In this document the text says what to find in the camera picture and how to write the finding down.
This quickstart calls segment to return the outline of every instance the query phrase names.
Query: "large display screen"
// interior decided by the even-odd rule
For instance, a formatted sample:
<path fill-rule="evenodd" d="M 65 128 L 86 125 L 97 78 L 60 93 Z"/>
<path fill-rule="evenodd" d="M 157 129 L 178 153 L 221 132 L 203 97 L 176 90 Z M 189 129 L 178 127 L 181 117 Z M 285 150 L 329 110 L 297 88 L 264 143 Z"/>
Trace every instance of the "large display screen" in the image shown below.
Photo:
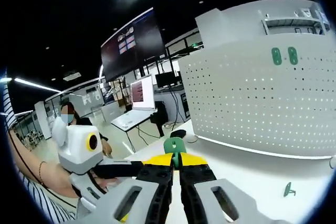
<path fill-rule="evenodd" d="M 101 46 L 106 81 L 126 74 L 165 54 L 153 9 L 128 22 Z"/>

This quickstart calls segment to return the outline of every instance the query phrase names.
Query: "shelf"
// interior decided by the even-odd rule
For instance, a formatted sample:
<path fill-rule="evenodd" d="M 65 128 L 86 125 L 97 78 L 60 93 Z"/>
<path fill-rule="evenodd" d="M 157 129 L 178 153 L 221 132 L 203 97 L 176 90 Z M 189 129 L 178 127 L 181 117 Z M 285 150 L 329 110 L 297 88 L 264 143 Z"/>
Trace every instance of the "shelf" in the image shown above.
<path fill-rule="evenodd" d="M 268 28 L 281 26 L 321 27 L 321 21 L 319 19 L 304 17 L 267 18 L 265 19 L 265 23 Z"/>

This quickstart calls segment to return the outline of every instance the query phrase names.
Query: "yellow camera ring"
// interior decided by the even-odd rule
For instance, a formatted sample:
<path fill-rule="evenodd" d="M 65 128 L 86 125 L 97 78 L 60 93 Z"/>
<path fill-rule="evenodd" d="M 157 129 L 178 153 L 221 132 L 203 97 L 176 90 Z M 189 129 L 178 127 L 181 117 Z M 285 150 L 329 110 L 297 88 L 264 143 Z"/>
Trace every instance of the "yellow camera ring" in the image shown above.
<path fill-rule="evenodd" d="M 90 133 L 86 139 L 86 148 L 93 152 L 98 146 L 98 139 L 94 133 Z"/>

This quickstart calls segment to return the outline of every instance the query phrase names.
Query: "striped shirt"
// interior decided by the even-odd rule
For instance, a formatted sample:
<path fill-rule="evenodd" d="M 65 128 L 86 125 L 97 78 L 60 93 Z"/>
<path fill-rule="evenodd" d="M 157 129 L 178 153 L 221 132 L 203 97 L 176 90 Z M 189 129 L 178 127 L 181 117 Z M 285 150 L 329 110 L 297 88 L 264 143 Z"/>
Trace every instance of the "striped shirt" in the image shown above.
<path fill-rule="evenodd" d="M 5 129 L 8 132 L 9 129 L 17 122 L 15 114 L 13 112 L 13 108 L 11 105 L 11 99 L 9 97 L 7 84 L 4 84 L 3 91 L 3 105 L 4 111 L 0 116 L 5 117 Z M 62 223 L 68 220 L 74 220 L 75 214 L 73 212 L 67 211 L 60 204 L 56 203 L 52 199 L 50 199 L 46 193 L 40 188 L 34 181 L 31 181 L 27 177 L 25 177 L 16 167 L 19 178 L 23 182 L 23 185 L 30 193 L 32 198 L 34 199 L 36 205 L 44 212 L 44 214 L 53 222 L 53 223 Z"/>

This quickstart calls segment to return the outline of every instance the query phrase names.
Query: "person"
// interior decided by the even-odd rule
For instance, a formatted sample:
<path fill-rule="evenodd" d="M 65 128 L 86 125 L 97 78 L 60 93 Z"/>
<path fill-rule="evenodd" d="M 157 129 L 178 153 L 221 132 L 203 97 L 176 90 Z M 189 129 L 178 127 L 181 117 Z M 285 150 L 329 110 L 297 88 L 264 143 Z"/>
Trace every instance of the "person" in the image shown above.
<path fill-rule="evenodd" d="M 75 110 L 71 102 L 64 102 L 61 105 L 61 118 L 68 125 L 92 125 L 89 118 L 81 118 Z M 100 134 L 101 144 L 103 146 L 103 153 L 105 156 L 110 156 L 112 148 L 108 144 L 108 138 Z"/>
<path fill-rule="evenodd" d="M 75 219 L 75 213 L 67 211 L 63 206 L 50 199 L 46 192 L 38 185 L 41 184 L 57 194 L 69 198 L 77 198 L 70 182 L 70 174 L 60 164 L 44 162 L 30 152 L 15 134 L 13 125 L 17 123 L 12 109 L 7 84 L 0 83 L 0 93 L 3 95 L 0 108 L 3 112 L 1 121 L 4 122 L 5 134 L 9 141 L 12 160 L 19 180 L 32 200 L 45 217 L 53 223 L 62 223 Z M 117 179 L 101 179 L 93 175 L 101 188 Z"/>

